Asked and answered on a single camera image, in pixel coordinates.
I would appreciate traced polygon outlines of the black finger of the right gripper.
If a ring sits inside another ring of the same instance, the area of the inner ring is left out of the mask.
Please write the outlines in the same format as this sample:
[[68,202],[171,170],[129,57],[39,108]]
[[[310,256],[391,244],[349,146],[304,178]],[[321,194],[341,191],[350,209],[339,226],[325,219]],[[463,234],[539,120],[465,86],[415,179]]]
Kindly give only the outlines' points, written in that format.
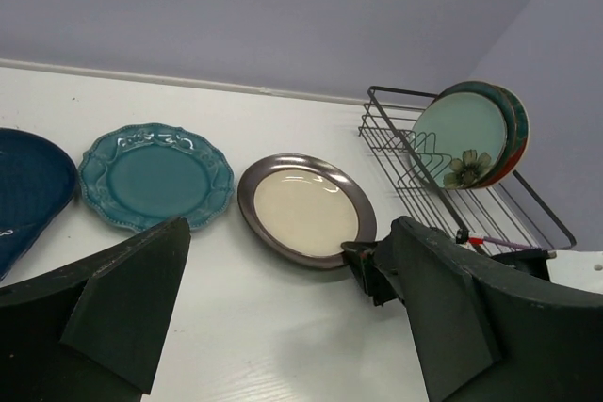
[[377,242],[346,241],[341,244],[342,257],[365,294],[375,294],[378,287],[373,253]]

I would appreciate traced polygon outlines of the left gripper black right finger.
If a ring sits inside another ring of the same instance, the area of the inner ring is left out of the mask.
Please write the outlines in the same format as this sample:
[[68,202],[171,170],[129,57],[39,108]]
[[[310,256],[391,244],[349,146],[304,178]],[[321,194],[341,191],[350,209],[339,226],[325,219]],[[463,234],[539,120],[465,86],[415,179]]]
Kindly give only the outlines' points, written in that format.
[[391,224],[400,287],[431,401],[599,401],[602,296]]

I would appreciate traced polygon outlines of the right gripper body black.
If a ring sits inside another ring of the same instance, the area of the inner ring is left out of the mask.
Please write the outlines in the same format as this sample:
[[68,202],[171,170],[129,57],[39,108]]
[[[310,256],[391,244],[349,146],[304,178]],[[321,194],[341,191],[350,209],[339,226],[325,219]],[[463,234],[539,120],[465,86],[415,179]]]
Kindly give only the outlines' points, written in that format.
[[365,286],[375,306],[396,300],[406,305],[398,267],[391,254],[372,250],[365,260]]

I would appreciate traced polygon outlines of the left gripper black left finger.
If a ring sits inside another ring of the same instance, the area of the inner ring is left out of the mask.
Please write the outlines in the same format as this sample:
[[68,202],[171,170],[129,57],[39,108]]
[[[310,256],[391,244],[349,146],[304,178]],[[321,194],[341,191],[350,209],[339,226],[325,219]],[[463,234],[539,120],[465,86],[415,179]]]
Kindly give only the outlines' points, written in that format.
[[183,218],[1,290],[4,401],[139,401],[187,263]]

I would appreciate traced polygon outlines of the cream plate brown rim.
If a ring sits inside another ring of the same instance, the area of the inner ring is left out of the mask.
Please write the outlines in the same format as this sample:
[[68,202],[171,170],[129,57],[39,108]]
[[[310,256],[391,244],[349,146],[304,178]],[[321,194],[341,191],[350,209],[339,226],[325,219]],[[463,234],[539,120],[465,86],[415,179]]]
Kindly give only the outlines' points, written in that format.
[[345,264],[341,244],[377,235],[372,204],[347,173],[319,158],[274,154],[240,176],[237,203],[250,229],[270,249],[306,267]]

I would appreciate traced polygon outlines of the pale green flower plate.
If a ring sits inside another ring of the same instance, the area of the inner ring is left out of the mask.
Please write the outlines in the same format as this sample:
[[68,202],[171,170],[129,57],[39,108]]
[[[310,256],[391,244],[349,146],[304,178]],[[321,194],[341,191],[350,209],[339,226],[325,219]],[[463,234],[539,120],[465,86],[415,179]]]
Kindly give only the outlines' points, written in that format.
[[494,101],[471,92],[435,100],[410,135],[421,164],[444,189],[476,185],[502,156],[506,143],[503,112]]

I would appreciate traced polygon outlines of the teal scalloped plate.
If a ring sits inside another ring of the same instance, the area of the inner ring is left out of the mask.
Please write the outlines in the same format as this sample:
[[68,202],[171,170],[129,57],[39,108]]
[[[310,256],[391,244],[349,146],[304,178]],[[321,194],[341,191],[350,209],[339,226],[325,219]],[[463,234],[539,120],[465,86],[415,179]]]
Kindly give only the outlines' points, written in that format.
[[139,233],[171,217],[199,230],[222,214],[235,174],[206,138],[162,123],[98,137],[77,169],[83,202],[104,221]]

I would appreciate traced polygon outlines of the dark blue curved dish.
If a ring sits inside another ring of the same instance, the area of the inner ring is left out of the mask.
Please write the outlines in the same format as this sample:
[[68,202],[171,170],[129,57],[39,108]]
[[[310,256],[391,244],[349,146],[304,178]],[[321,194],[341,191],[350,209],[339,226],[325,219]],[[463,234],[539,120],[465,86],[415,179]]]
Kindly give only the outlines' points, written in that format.
[[1,130],[1,276],[5,277],[77,186],[72,158],[50,140],[26,131]]

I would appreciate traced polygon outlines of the red teal floral plate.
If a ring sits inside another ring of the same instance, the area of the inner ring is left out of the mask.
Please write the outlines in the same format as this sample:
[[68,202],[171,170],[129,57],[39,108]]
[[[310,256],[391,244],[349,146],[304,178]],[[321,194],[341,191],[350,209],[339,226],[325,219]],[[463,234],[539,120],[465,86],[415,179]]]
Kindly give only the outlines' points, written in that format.
[[523,102],[507,88],[497,85],[495,85],[495,88],[501,91],[513,106],[515,114],[515,139],[511,147],[510,156],[499,160],[497,165],[492,168],[488,177],[479,185],[479,188],[495,185],[515,170],[530,142],[530,120]]

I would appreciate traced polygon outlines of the blue plate white blossoms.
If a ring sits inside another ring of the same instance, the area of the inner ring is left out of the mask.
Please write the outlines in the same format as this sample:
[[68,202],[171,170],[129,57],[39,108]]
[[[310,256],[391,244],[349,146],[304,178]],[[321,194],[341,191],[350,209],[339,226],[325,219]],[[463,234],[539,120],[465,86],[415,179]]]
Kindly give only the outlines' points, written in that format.
[[[513,146],[513,142],[515,139],[515,114],[513,111],[513,106],[511,105],[511,103],[507,99],[507,97],[501,91],[499,91],[497,88],[495,88],[494,84],[490,84],[490,83],[482,82],[482,81],[476,81],[476,80],[460,82],[449,88],[446,88],[444,91],[442,91],[435,97],[435,99],[432,101],[432,103],[439,98],[442,98],[446,95],[450,95],[450,94],[457,93],[457,92],[471,92],[471,93],[477,93],[482,96],[485,96],[488,99],[494,101],[498,105],[500,110],[503,112],[503,115],[507,122],[507,143],[506,143],[506,146],[502,153],[502,156],[500,156],[500,158],[494,164],[494,166],[493,166],[493,168],[494,168],[501,158],[509,157],[511,154],[511,147]],[[474,185],[468,189],[479,188],[479,185],[484,182],[484,180],[488,177],[488,175],[491,173],[491,171],[492,170],[490,170],[490,172],[483,179],[481,179],[476,185]]]

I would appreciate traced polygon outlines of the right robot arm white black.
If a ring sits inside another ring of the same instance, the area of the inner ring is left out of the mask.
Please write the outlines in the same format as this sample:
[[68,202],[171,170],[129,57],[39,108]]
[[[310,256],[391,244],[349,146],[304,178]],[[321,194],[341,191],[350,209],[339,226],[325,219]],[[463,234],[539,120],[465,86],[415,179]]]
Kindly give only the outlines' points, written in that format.
[[[404,300],[397,254],[389,240],[344,242],[341,248],[345,263],[374,305]],[[526,249],[493,255],[490,259],[542,280],[587,292],[602,292],[600,251]]]

